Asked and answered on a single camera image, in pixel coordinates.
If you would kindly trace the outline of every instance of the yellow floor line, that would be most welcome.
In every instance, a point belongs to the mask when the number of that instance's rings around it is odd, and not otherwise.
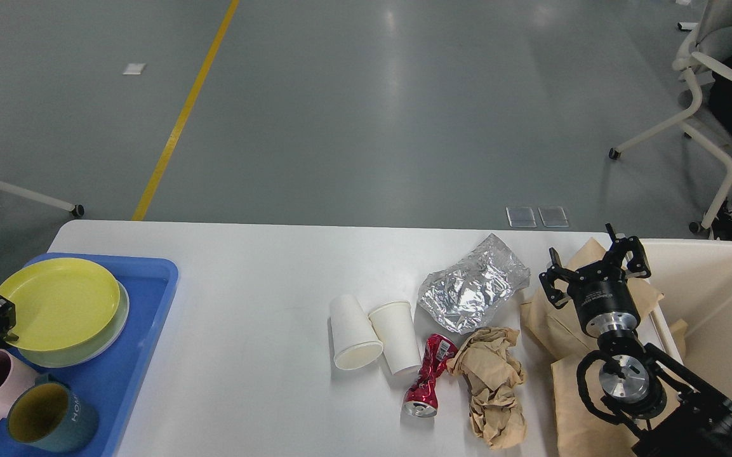
[[[199,96],[199,91],[203,89],[205,78],[211,70],[211,65],[213,65],[214,58],[218,52],[218,47],[221,45],[224,34],[227,32],[227,26],[230,25],[230,21],[233,19],[233,15],[236,12],[236,6],[239,6],[239,0],[233,0],[227,8],[222,24],[218,27],[214,41],[211,43],[211,49],[208,50],[208,54],[205,56],[203,66],[199,69],[194,85],[191,86],[191,92],[188,93],[188,98],[185,99],[185,105],[183,105],[182,110],[180,111],[180,116],[176,119],[176,124],[174,124],[174,128],[171,130],[171,135],[168,136],[168,142],[166,142],[165,148],[163,148],[163,153],[160,154],[160,158],[157,160],[157,166],[154,167],[154,171],[151,173],[151,179],[145,186],[143,195],[140,197],[140,202],[137,203],[137,208],[134,210],[134,216],[131,217],[131,220],[143,220],[145,218],[145,212],[149,210],[149,205],[151,205],[151,200],[154,198],[154,193],[157,192],[157,186],[159,186],[160,180],[163,179],[163,173],[165,173],[165,170],[168,167],[168,161],[171,159],[171,155],[174,154],[176,143],[180,141],[182,130],[185,128],[185,124],[188,122],[189,116],[191,116],[191,110],[194,109],[194,104]]]

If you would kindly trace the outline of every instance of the paper cup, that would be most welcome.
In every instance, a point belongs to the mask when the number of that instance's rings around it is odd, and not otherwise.
[[[383,342],[385,359],[392,375],[418,371],[422,366],[417,347],[411,305],[408,301],[392,301],[368,314],[369,321]]]
[[[383,343],[354,295],[340,295],[331,301],[329,315],[337,368],[365,367],[383,353]]]

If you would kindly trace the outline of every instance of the white bin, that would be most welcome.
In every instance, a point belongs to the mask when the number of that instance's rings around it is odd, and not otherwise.
[[[685,366],[732,399],[732,242],[642,243],[668,324],[690,325]]]

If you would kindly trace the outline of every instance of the crushed soda can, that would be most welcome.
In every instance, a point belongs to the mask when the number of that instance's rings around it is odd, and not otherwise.
[[[439,401],[436,399],[436,378],[444,373],[446,362],[452,359],[458,352],[458,347],[453,341],[438,333],[427,338],[425,343],[425,356],[422,360],[422,367],[419,368],[419,376],[403,400],[403,411],[414,417],[433,417],[439,408]]]

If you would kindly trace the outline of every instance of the crumpled brown paper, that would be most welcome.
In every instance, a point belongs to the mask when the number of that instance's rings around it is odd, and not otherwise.
[[[558,454],[560,457],[633,457],[630,447],[636,444],[636,437],[628,428],[598,419],[587,411],[580,400],[577,365],[581,358],[572,355],[552,364]],[[592,401],[601,411],[608,413],[609,410],[599,401],[603,396],[603,388],[597,378],[601,366],[602,362],[599,362],[586,371],[586,382]],[[654,426],[679,407],[676,393],[667,384],[663,385],[668,403],[663,413],[651,420]]]
[[[513,387],[526,381],[521,363],[508,353],[519,330],[483,327],[473,332],[448,361],[453,376],[464,375],[470,387],[470,425],[490,449],[519,444],[526,420]]]
[[[565,266],[576,270],[600,260],[603,254],[606,254],[606,248],[592,238]],[[565,282],[558,281],[555,286],[566,292]],[[641,319],[646,319],[659,300],[664,297],[662,292],[644,279],[631,278],[628,280],[628,289]],[[529,303],[521,305],[521,324],[532,330],[534,336],[545,345],[556,360],[569,355],[584,356],[592,350],[597,350],[597,340],[587,336],[580,329],[575,304],[570,300],[562,309],[555,309],[546,299],[542,287],[537,288]]]

